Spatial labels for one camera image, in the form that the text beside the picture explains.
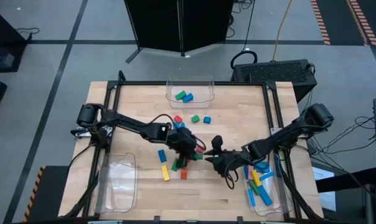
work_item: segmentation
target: floor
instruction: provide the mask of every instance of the floor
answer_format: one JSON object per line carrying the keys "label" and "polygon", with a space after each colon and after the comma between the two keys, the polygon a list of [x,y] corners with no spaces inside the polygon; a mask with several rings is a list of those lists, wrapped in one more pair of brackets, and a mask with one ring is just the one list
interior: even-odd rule
{"label": "floor", "polygon": [[[249,40],[275,40],[287,4],[288,0],[257,0]],[[234,5],[234,11],[238,11],[238,4]],[[7,214],[7,219],[22,221],[40,166],[70,162],[75,140],[69,131],[76,127],[77,111],[86,100],[90,82],[114,80],[119,70],[128,80],[166,80],[169,75],[192,73],[229,80],[230,60],[243,47],[242,44],[212,45],[189,52],[187,58],[144,49],[127,64],[125,60],[136,50],[129,42],[73,44],[74,40],[133,40],[123,1],[0,0],[0,14],[15,28],[40,28],[34,40],[64,40],[28,45],[18,72],[0,74],[0,80],[8,85],[0,105],[0,223],[14,193],[20,198],[14,197],[17,207],[15,213]],[[235,35],[230,39],[244,40],[250,9],[234,14],[234,18]],[[312,102],[324,103],[335,117],[330,130],[317,136],[321,145],[326,146],[334,136],[353,125],[356,117],[372,116],[372,100],[376,98],[375,49],[299,44],[299,40],[322,40],[307,0],[293,1],[280,39],[297,40],[297,44],[279,45],[276,60],[306,58],[316,65],[318,85]],[[258,43],[247,47],[258,54],[259,62],[270,61],[274,46],[266,41]],[[242,57],[237,63],[251,60],[249,56]],[[57,90],[55,96],[50,94],[51,90]],[[305,104],[306,98],[299,107],[303,109]],[[366,145],[373,135],[372,130],[356,129],[331,151]],[[374,144],[331,157],[351,172],[376,166]],[[29,172],[22,180],[26,181],[16,190],[27,158],[34,159],[31,169],[25,167]]]}

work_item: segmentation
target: transparent container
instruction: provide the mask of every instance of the transparent container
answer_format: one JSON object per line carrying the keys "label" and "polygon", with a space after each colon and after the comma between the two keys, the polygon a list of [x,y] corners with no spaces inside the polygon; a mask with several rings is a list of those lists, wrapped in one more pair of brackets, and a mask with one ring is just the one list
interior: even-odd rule
{"label": "transparent container", "polygon": [[[185,91],[194,99],[187,103],[176,100],[176,95]],[[170,76],[166,84],[166,98],[172,108],[208,108],[214,99],[213,76]]]}
{"label": "transparent container", "polygon": [[134,154],[106,154],[98,178],[97,213],[124,213],[136,201],[137,168]]}
{"label": "transparent container", "polygon": [[284,214],[292,211],[292,201],[289,198],[285,184],[283,182],[283,177],[281,174],[278,174],[278,170],[280,167],[277,167],[277,164],[280,164],[279,157],[276,154],[270,153],[267,158],[263,162],[269,162],[270,172],[274,172],[272,177],[268,177],[265,180],[261,181],[262,186],[267,191],[268,196],[270,196],[273,203],[269,206],[265,205],[263,199],[259,195],[255,195],[253,192],[253,196],[255,197],[255,206],[253,207],[250,201],[250,196],[248,190],[251,189],[249,184],[247,183],[246,178],[242,178],[244,181],[245,186],[245,194],[248,200],[248,206],[251,211],[256,212],[259,216],[268,216],[268,215],[277,215],[277,214]]}

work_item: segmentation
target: wooden table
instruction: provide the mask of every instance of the wooden table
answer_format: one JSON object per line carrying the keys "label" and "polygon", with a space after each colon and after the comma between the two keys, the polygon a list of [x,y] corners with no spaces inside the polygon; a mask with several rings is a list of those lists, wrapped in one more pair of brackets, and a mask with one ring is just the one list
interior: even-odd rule
{"label": "wooden table", "polygon": [[[299,115],[296,99],[291,83],[277,83],[278,97],[283,115],[284,125],[288,125]],[[181,116],[186,126],[208,147],[210,141],[219,134],[223,136],[223,148],[238,149],[240,146],[270,135],[266,119],[265,104],[260,86],[215,86],[215,98],[207,109],[172,109],[165,97],[165,86],[131,86],[123,85],[118,112],[142,122],[149,122],[161,113],[172,117]],[[103,103],[106,82],[93,82],[88,93],[87,103]],[[276,116],[269,92],[273,120]],[[192,124],[190,117],[199,115],[211,116],[212,123],[199,122]],[[166,118],[159,122],[168,122]],[[299,145],[306,146],[299,140]],[[76,143],[73,156],[88,145],[88,139],[80,139]],[[140,135],[116,129],[111,153],[132,152],[138,164],[138,194],[136,205],[127,213],[101,215],[101,219],[118,220],[153,220],[160,215],[161,220],[237,220],[242,216],[245,221],[251,220],[283,220],[282,215],[261,217],[248,208],[243,186],[242,171],[238,170],[240,180],[235,189],[230,190],[224,178],[213,170],[212,164],[202,160],[188,165],[188,179],[181,180],[180,172],[171,170],[176,154],[165,148],[170,181],[163,181],[161,163],[157,150],[161,144],[151,144]],[[82,154],[70,169],[63,193],[59,215],[66,214],[82,196],[88,182],[94,150]],[[307,203],[320,216],[322,208],[313,176],[311,161],[307,151],[294,147],[291,150],[291,161],[298,191]],[[90,213],[93,214],[92,196]]]}

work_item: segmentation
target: yellow block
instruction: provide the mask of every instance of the yellow block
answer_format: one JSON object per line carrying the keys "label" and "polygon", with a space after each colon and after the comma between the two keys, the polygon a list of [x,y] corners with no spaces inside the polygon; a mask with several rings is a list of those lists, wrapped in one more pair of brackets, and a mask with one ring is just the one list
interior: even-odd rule
{"label": "yellow block", "polygon": [[170,180],[169,173],[167,171],[167,166],[166,165],[162,166],[162,173],[163,173],[163,179],[164,179],[164,181]]}
{"label": "yellow block", "polygon": [[261,185],[261,181],[260,181],[260,178],[258,177],[257,171],[255,169],[253,169],[251,171],[251,176],[253,177],[253,181],[254,181],[256,187],[259,187]]}

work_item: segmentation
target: green block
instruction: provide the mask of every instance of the green block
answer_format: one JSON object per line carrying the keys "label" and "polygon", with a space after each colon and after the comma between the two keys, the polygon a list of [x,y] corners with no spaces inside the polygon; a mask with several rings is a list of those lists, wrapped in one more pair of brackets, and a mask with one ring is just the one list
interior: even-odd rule
{"label": "green block", "polygon": [[186,95],[187,95],[187,93],[183,90],[182,92],[180,92],[179,94],[176,95],[176,100],[181,100]]}
{"label": "green block", "polygon": [[203,154],[194,154],[194,158],[197,160],[203,159]]}
{"label": "green block", "polygon": [[196,123],[196,122],[198,122],[200,119],[199,119],[199,116],[195,115],[195,116],[191,117],[191,120],[192,120],[193,123]]}
{"label": "green block", "polygon": [[178,171],[177,160],[178,160],[177,158],[174,160],[173,166],[171,167],[171,170],[173,170],[174,172]]}
{"label": "green block", "polygon": [[248,184],[249,184],[250,188],[255,192],[256,195],[260,195],[260,192],[258,191],[254,181],[248,180]]}

